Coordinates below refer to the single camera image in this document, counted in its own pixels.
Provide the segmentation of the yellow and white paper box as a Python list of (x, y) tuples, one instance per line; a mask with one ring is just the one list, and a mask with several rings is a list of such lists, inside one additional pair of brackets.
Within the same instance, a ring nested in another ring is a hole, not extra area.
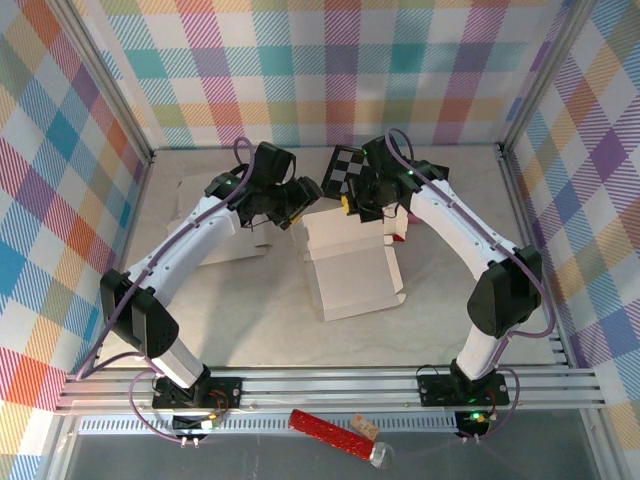
[(401, 305), (406, 295), (393, 248), (404, 234), (408, 214), (361, 223), (341, 207), (310, 213), (291, 227), (307, 271), (312, 301), (325, 322)]

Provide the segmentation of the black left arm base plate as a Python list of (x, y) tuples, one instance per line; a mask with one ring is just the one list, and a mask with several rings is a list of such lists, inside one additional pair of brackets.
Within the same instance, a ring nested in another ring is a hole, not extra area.
[(242, 379), (240, 377), (207, 377), (183, 388), (159, 378), (153, 385), (154, 409), (236, 409), (240, 405)]

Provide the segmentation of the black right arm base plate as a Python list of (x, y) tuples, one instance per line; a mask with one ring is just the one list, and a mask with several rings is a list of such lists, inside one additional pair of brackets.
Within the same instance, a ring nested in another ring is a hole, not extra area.
[(417, 384), (423, 407), (492, 407), (510, 403), (505, 377), (499, 373), (475, 381), (454, 374), (420, 375)]

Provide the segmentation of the aluminium corner post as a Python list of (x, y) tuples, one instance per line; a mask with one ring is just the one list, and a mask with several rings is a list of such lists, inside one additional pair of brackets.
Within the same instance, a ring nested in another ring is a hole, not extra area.
[(154, 149), (147, 140), (133, 111), (126, 102), (114, 76), (78, 13), (72, 0), (45, 0), (64, 32), (69, 36), (86, 69), (105, 97), (133, 148), (147, 165), (152, 163)]
[(494, 128), (495, 144), (500, 152), (513, 149), (523, 135), (597, 2), (548, 1), (514, 76), (515, 85), (508, 90), (505, 105)]

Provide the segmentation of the aluminium front rail frame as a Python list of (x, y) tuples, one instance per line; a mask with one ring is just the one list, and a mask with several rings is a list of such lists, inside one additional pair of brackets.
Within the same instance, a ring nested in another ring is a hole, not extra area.
[[(116, 414), (129, 410), (128, 388), (140, 371), (111, 368), (66, 381), (57, 414)], [(598, 409), (605, 399), (595, 373), (546, 365), (516, 370), (517, 406), (524, 410)], [(242, 379), (241, 413), (417, 412), (422, 409), (413, 368), (283, 368), (213, 370)]]

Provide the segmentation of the red glitter toy microphone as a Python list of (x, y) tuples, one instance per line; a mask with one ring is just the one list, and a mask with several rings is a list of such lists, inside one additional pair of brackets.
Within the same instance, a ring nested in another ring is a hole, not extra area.
[(394, 450), (385, 442), (364, 437), (317, 416), (294, 409), (288, 426), (337, 450), (369, 462), (373, 467), (388, 469), (394, 460)]

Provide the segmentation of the black and grey checkerboard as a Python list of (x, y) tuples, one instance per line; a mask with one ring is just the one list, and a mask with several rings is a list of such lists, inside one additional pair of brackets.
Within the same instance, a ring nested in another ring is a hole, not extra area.
[(321, 183), (324, 197), (340, 200), (348, 191), (348, 182), (368, 170), (363, 149), (336, 145)]

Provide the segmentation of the brown paper tag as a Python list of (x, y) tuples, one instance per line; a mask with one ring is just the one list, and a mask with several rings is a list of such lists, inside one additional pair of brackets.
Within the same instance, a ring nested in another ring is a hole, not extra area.
[(361, 414), (355, 414), (350, 424), (355, 431), (371, 441), (374, 441), (379, 434), (379, 428)]

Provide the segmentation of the black right controller board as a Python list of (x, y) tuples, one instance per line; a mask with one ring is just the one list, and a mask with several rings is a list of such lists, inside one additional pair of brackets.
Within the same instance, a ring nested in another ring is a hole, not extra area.
[(460, 438), (485, 435), (490, 429), (488, 411), (457, 411), (455, 413), (456, 432)]

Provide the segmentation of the aluminium table side rail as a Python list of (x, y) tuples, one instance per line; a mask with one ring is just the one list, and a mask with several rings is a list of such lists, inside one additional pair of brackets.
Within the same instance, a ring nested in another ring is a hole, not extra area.
[(103, 363), (95, 364), (96, 358), (100, 353), (100, 350), (103, 346), (103, 343), (108, 336), (108, 334), (113, 330), (119, 317), (124, 312), (127, 303), (131, 296), (135, 293), (136, 288), (139, 283), (142, 281), (144, 276), (140, 276), (138, 279), (134, 279), (133, 281), (127, 280), (126, 277), (126, 260), (128, 258), (128, 253), (130, 249), (130, 245), (132, 242), (132, 238), (135, 231), (136, 222), (139, 216), (140, 204), (143, 201), (146, 185), (148, 182), (148, 178), (151, 174), (152, 164), (154, 163), (154, 158), (158, 153), (157, 149), (152, 149), (150, 151), (150, 156), (146, 160), (144, 168), (142, 170), (142, 175), (140, 178), (140, 183), (138, 184), (138, 190), (134, 200), (132, 201), (132, 210), (130, 211), (130, 215), (128, 217), (127, 223), (125, 225), (125, 237), (122, 243), (122, 249), (120, 254), (117, 257), (117, 261), (115, 263), (115, 270), (119, 272), (118, 276), (123, 274), (123, 279), (125, 280), (125, 284), (128, 285), (124, 289), (124, 294), (119, 297), (117, 295), (117, 289), (119, 286), (115, 286), (115, 290), (111, 291), (107, 289), (106, 292), (101, 293), (101, 299), (103, 300), (103, 305), (107, 307), (104, 311), (105, 314), (105, 326), (101, 333), (98, 335), (96, 343), (90, 349), (87, 354), (86, 361), (83, 363), (82, 368), (78, 370), (77, 379), (86, 379), (89, 378), (94, 373), (106, 368), (108, 365), (117, 361), (120, 358), (125, 358), (127, 356), (136, 356), (139, 354), (138, 351), (134, 351), (133, 353), (125, 353), (122, 355), (117, 355), (111, 359), (105, 360)]
[[(516, 217), (517, 227), (524, 243), (536, 245), (532, 224), (527, 216), (524, 198), (520, 193), (515, 178), (515, 172), (511, 163), (511, 156), (508, 149), (502, 143), (497, 143), (496, 159), (499, 170), (502, 175), (511, 208)], [(549, 282), (545, 272), (542, 272), (541, 284), (544, 287), (547, 298), (542, 300), (542, 309), (548, 326), (553, 325), (553, 331), (547, 336), (552, 344), (552, 351), (556, 358), (557, 366), (566, 366), (567, 368), (575, 367), (575, 360), (571, 351), (571, 346), (567, 344), (564, 328), (560, 323), (558, 308), (553, 299)]]

